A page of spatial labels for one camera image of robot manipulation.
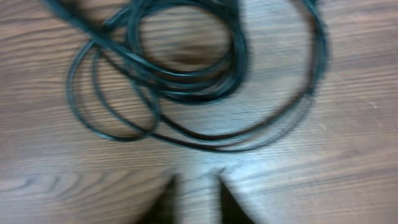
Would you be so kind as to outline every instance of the coiled cable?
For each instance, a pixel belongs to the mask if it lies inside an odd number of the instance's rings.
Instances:
[[[299,124],[310,109],[319,81],[326,70],[328,61],[327,38],[324,24],[317,9],[317,0],[302,0],[312,17],[314,30],[313,68],[305,88],[277,114],[251,128],[236,133],[220,135],[200,134],[183,127],[163,114],[159,99],[163,98],[183,105],[203,105],[225,99],[241,86],[248,70],[249,53],[239,20],[238,0],[132,0],[110,19],[105,20],[100,27],[94,26],[88,19],[79,14],[72,4],[67,4],[62,0],[43,0],[43,2],[56,16],[79,28],[90,37],[90,40],[73,59],[68,72],[66,83],[67,101],[73,114],[86,128],[98,136],[111,141],[132,142],[153,137],[176,146],[205,152],[237,153],[258,149],[285,136]],[[141,19],[176,6],[199,7],[215,15],[228,27],[230,31],[229,49],[213,65],[193,72],[184,72],[164,68],[143,57],[144,53],[138,34]],[[123,43],[116,42],[110,36],[110,33],[120,27],[127,29]],[[135,130],[137,135],[121,137],[105,133],[94,127],[82,115],[76,102],[74,83],[79,66],[92,49],[95,49],[96,52],[93,55],[91,81],[97,98],[111,115]],[[116,63],[106,55],[105,50],[114,52],[118,57],[122,58],[123,63]],[[100,58],[104,58],[129,80],[134,91],[152,113],[154,122],[150,128],[143,128],[126,119],[108,103],[98,82],[97,66]],[[209,74],[213,73],[219,74],[217,76],[209,76]],[[144,94],[142,88],[145,88],[149,94]],[[303,101],[306,101],[305,106],[299,106]],[[295,118],[288,125],[259,144],[238,149],[225,149],[229,148],[231,144],[220,144],[220,142],[234,139],[238,140],[238,143],[242,143],[246,139],[270,129],[293,111],[295,111]],[[157,134],[156,130],[160,122],[196,142],[183,141]]]

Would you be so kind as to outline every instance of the wooden surface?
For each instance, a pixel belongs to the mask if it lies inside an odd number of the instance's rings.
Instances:
[[[82,1],[101,21],[123,0]],[[86,39],[38,1],[0,0],[0,223],[132,223],[168,178],[181,173],[180,223],[218,223],[216,182],[223,167],[258,223],[398,223],[398,1],[322,0],[333,61],[317,105],[292,134],[239,155],[188,151],[153,139],[109,142],[84,129],[64,100],[72,56]],[[164,111],[203,133],[254,124],[282,106],[304,81],[310,34],[298,0],[245,0],[253,54],[238,94],[217,105],[162,102]],[[218,22],[187,8],[146,19],[155,61],[194,69],[224,50]],[[81,68],[81,91],[98,125],[127,129],[100,109]],[[114,105],[150,121],[125,80],[101,66]],[[162,127],[162,133],[178,136]]]

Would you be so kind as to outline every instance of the brown wood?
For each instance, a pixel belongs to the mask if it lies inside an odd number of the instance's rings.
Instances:
[[[101,21],[123,0],[84,1]],[[292,134],[263,150],[205,154],[153,139],[97,138],[75,120],[63,85],[86,39],[38,1],[0,0],[0,223],[132,223],[175,172],[183,174],[180,223],[218,223],[216,182],[224,175],[258,223],[398,223],[398,1],[321,1],[333,61],[317,105]],[[202,133],[245,128],[282,106],[302,85],[310,34],[297,0],[243,1],[253,54],[251,75],[216,105],[163,102],[172,118]],[[224,50],[225,32],[187,8],[147,19],[155,61],[194,69]],[[95,101],[81,69],[84,101],[102,127],[128,129]],[[126,82],[101,66],[114,105],[141,124],[150,116]],[[161,128],[160,132],[178,136]]]

